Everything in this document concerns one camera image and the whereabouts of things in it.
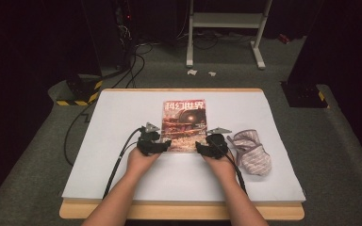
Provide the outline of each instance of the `gray floor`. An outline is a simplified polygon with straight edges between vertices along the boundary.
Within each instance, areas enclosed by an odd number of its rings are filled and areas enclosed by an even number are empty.
[[[153,45],[142,56],[145,66],[136,79],[137,88],[261,88],[264,90],[279,134],[287,148],[295,173],[306,192],[305,217],[300,221],[270,221],[270,225],[362,225],[362,148],[338,109],[331,90],[319,86],[330,108],[290,108],[279,84],[288,75],[304,40],[283,44],[261,42],[266,70],[255,65],[248,42],[222,43],[208,50],[195,48],[193,69],[187,75],[186,47]],[[208,46],[208,41],[195,44]],[[139,53],[150,49],[139,48]],[[134,73],[141,67],[138,59]],[[120,76],[105,80],[112,87]],[[128,82],[124,79],[118,88]],[[55,100],[63,82],[49,90]],[[82,106],[55,105],[25,153],[0,188],[0,225],[79,225],[82,220],[58,215],[61,192],[72,168],[63,156],[63,142]],[[78,119],[68,137],[67,150],[75,160],[88,128]],[[129,225],[202,225],[195,221],[129,221]],[[227,225],[227,222],[207,222]]]

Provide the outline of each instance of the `white sheet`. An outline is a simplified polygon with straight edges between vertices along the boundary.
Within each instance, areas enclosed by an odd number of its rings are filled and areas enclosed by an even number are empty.
[[[102,199],[107,180],[129,135],[150,122],[161,126],[164,101],[205,99],[208,129],[255,129],[271,156],[272,170],[266,177],[247,174],[249,197],[254,202],[303,202],[303,190],[290,164],[264,93],[246,91],[102,91],[90,126],[74,163],[62,197]],[[137,141],[136,133],[130,143]],[[124,155],[113,185],[124,174]],[[138,201],[221,202],[222,190],[210,168],[197,153],[164,153],[140,181]]]

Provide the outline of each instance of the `metal stand leg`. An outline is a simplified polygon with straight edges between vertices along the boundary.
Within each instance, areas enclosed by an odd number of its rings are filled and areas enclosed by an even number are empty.
[[[261,17],[260,27],[257,30],[256,39],[254,41],[251,41],[251,46],[252,46],[252,50],[255,55],[257,67],[260,70],[266,69],[266,65],[264,64],[263,57],[261,56],[260,51],[258,49],[258,45],[260,43],[261,36],[263,35],[263,30],[266,25],[267,18],[269,17],[269,11],[270,11],[271,5],[272,5],[272,0],[268,0],[266,3],[266,7],[264,9],[264,12],[263,12],[263,16]]]
[[[193,0],[190,0],[187,67],[193,67]]]

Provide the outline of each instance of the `striped garment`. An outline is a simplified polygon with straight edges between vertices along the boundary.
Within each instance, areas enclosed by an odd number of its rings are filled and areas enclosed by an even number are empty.
[[[237,150],[237,165],[249,174],[266,176],[272,169],[272,159],[264,151],[256,130],[243,130],[227,139]]]

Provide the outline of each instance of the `magazine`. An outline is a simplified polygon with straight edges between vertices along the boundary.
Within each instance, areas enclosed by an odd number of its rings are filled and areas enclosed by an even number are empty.
[[[205,100],[164,102],[161,142],[172,141],[167,152],[196,152],[195,141],[205,144],[206,131]]]

